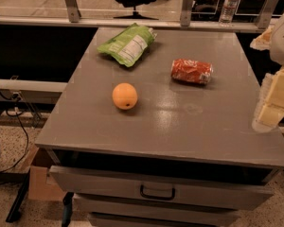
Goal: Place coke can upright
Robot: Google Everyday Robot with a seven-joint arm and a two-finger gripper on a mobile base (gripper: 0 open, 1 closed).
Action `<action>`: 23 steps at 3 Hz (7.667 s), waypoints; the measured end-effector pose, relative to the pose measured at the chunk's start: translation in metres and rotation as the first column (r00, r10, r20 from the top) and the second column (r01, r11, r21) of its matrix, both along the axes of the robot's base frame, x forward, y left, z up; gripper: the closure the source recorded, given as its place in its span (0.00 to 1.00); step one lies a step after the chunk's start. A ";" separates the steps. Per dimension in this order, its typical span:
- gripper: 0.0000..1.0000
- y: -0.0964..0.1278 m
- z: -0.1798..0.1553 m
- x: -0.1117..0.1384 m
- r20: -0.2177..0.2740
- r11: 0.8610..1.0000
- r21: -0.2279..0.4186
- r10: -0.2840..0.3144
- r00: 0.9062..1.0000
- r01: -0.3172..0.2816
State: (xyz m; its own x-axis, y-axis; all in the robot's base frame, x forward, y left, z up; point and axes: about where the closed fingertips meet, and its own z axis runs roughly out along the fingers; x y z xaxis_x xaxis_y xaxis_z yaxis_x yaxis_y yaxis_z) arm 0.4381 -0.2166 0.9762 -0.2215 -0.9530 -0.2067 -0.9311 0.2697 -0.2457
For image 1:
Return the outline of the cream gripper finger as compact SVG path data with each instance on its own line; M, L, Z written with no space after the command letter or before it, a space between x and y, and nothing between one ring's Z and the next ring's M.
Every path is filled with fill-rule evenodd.
M271 36L272 36L272 29L268 27L263 33L257 36L250 43L250 47L259 51L269 50L271 47Z
M273 130L284 117L284 66L274 75L267 73L261 83L252 128Z

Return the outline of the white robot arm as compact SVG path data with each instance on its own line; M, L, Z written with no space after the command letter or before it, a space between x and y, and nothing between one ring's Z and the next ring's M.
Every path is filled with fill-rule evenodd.
M272 61L281 65L275 74L267 73L262 80L252 127L258 132L274 129L284 117L284 13L257 36L250 47L268 50Z

